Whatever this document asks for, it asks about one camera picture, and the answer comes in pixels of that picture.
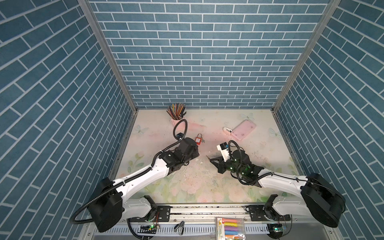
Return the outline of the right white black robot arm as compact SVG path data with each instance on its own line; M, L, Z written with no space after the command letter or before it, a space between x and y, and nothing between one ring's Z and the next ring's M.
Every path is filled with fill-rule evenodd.
M336 228L346 210L346 199L320 174L294 176L276 173L250 161L236 142L217 146L221 156L210 158L218 173L230 172L244 186L272 189L288 196L272 194L263 206L264 216L276 221L285 216L309 216L319 223Z

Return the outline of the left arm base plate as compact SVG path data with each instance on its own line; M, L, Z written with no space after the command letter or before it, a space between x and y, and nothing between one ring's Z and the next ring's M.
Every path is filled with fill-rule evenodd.
M157 223L157 222L169 222L171 214L171 206L157 206L157 208L151 208L150 211L142 218L129 219L134 223Z

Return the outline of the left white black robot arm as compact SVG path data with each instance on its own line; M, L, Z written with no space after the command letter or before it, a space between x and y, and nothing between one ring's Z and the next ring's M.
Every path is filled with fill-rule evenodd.
M174 135L177 142L155 154L146 167L120 179L102 179L93 191L89 201L76 210L70 223L82 225L95 223L100 233L114 227L123 218L144 218L155 215L157 205L146 196L132 199L132 196L149 184L180 170L199 156L195 140L186 133Z

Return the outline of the red padlock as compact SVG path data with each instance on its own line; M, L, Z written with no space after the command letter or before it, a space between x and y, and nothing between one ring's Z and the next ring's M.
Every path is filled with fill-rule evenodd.
M203 141L202 134L198 134L197 137L195 138L195 142L197 145L200 145Z

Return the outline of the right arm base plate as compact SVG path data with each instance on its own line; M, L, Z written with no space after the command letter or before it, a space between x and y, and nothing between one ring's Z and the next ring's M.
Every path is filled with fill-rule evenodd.
M290 221L290 215L280 215L272 206L265 205L249 205L245 207L246 212L250 215L251 221Z

